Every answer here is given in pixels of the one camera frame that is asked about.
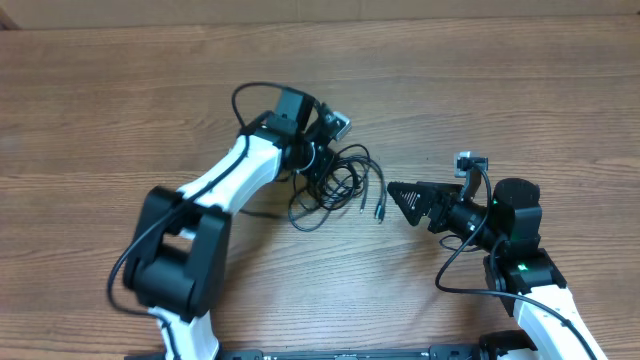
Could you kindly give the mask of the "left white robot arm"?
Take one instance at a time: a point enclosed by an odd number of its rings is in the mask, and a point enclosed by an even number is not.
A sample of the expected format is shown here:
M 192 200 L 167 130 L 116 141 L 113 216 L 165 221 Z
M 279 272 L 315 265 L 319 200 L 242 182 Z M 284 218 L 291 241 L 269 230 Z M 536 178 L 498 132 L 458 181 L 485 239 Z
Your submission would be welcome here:
M 118 312 L 156 321 L 161 359 L 215 359 L 210 306 L 222 287 L 232 220 L 264 185 L 289 171 L 311 176 L 331 141 L 351 128 L 344 114 L 279 85 L 272 110 L 239 122 L 229 153 L 200 178 L 146 196 L 130 245 L 108 276 Z

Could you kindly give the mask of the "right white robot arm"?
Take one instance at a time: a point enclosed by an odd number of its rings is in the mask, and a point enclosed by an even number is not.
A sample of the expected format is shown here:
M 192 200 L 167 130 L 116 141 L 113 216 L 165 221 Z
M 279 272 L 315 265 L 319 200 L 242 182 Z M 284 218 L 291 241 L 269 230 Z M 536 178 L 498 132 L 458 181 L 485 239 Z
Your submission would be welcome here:
M 567 281 L 540 247 L 542 208 L 537 185 L 519 178 L 499 181 L 487 205 L 473 202 L 467 185 L 392 182 L 387 191 L 407 221 L 428 218 L 428 229 L 448 232 L 464 246 L 486 251 L 487 286 L 518 324 L 486 334 L 478 344 L 432 347 L 442 359 L 602 359 L 605 354 L 582 320 Z

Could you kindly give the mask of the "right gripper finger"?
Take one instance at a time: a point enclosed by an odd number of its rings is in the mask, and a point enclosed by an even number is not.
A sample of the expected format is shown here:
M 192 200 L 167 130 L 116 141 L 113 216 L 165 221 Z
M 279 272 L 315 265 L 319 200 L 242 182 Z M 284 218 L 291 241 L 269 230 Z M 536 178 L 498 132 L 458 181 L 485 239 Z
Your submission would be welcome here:
M 422 183 L 390 182 L 387 186 L 387 192 L 412 226 L 417 226 L 423 216 L 439 222 L 443 215 L 442 191 Z
M 436 182 L 423 182 L 423 186 L 429 189 L 447 192 L 447 193 L 459 193 L 463 186 L 461 184 L 449 184 L 449 183 L 436 183 Z

